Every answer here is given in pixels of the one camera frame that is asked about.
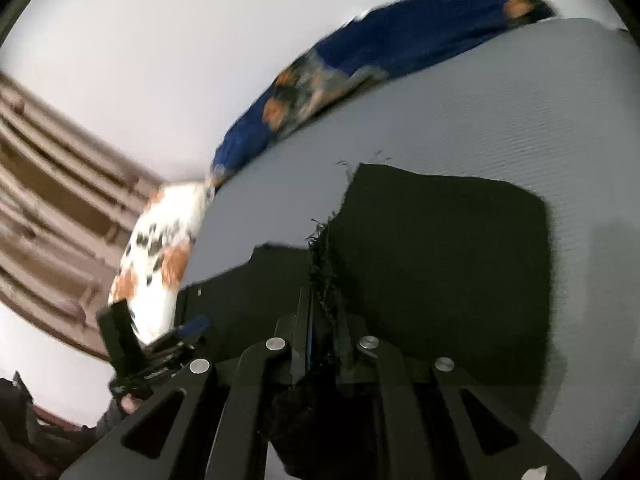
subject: white floral pillow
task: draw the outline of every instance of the white floral pillow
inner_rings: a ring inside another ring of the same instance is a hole
[[[109,304],[127,300],[144,344],[174,324],[178,288],[213,193],[205,182],[161,186],[136,222]]]

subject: gray mattress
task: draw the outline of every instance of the gray mattress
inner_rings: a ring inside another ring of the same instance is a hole
[[[509,32],[344,103],[215,197],[184,284],[304,246],[350,167],[505,180],[543,197],[554,248],[551,351],[532,427],[585,480],[640,417],[640,53],[585,19]]]

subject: blue object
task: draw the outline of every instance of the blue object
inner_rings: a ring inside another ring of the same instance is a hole
[[[211,166],[222,184],[272,142],[364,85],[398,78],[554,15],[542,0],[401,0],[349,22],[283,70],[227,131]]]

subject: blue floral blanket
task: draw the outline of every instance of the blue floral blanket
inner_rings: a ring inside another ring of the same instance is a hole
[[[286,67],[225,134],[211,165],[226,179],[356,89],[402,77],[511,28],[554,15],[542,0],[401,0],[320,40]]]

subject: triangular cutout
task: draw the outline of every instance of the triangular cutout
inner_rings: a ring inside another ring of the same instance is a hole
[[[469,390],[460,390],[460,397],[485,455],[494,455],[518,443],[518,435],[498,420]]]
[[[183,400],[184,392],[173,392],[124,436],[122,445],[149,458],[158,458]]]

